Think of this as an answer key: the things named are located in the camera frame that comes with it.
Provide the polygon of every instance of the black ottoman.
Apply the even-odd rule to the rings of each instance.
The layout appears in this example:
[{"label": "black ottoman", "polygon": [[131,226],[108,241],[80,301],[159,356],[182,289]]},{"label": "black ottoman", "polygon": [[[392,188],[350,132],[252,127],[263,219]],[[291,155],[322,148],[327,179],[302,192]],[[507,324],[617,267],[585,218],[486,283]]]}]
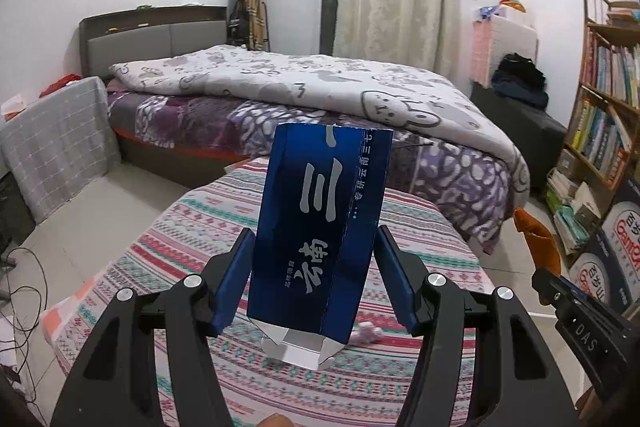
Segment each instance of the black ottoman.
[{"label": "black ottoman", "polygon": [[532,192],[544,191],[546,174],[556,166],[566,129],[544,111],[473,84],[471,102],[520,150],[529,166]]}]

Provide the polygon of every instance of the black bag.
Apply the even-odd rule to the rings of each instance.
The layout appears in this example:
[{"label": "black bag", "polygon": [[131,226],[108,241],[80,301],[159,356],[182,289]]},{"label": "black bag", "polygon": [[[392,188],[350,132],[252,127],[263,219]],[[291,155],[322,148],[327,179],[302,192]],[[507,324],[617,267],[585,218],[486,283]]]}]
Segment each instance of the black bag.
[{"label": "black bag", "polygon": [[519,78],[531,90],[545,90],[545,75],[536,69],[535,64],[530,58],[522,57],[517,53],[504,55],[498,66],[498,70]]},{"label": "black bag", "polygon": [[519,102],[526,103],[541,111],[549,103],[549,95],[539,89],[531,89],[521,79],[513,74],[497,70],[491,79],[491,87],[501,96],[508,96]]},{"label": "black bag", "polygon": [[226,26],[226,43],[232,46],[249,46],[249,12],[244,0],[238,0],[234,6],[229,23]]}]

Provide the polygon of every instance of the purple patterned bedsheet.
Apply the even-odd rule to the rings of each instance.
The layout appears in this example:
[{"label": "purple patterned bedsheet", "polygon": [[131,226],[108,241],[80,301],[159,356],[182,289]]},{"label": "purple patterned bedsheet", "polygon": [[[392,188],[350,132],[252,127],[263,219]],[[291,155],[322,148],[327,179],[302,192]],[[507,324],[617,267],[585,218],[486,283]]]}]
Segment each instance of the purple patterned bedsheet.
[{"label": "purple patterned bedsheet", "polygon": [[[110,94],[109,118],[116,132],[156,146],[251,158],[271,152],[284,122],[384,127],[308,107],[129,91]],[[507,165],[494,156],[402,129],[394,130],[386,186],[437,204],[465,240],[475,237],[487,252],[513,212],[516,190]]]}]

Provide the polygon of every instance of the bookshelf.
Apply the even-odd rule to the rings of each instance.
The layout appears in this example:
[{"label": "bookshelf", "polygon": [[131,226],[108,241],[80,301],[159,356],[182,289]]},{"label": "bookshelf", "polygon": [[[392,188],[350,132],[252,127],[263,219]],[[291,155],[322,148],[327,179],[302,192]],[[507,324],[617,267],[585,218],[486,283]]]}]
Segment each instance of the bookshelf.
[{"label": "bookshelf", "polygon": [[[640,25],[609,23],[613,7],[630,3],[583,1],[580,77],[564,148],[575,157],[571,180],[591,187],[604,218],[640,157]],[[579,253],[566,259],[569,265]]]}]

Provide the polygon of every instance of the black clothing pile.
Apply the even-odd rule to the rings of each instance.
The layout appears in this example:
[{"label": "black clothing pile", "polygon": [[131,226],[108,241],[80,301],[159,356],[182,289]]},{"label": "black clothing pile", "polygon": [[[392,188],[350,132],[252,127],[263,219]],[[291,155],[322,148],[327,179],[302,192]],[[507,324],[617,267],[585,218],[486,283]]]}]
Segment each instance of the black clothing pile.
[{"label": "black clothing pile", "polygon": [[491,79],[497,94],[540,110],[545,110],[549,103],[545,83],[545,75],[535,67],[533,61],[517,53],[504,55]]}]

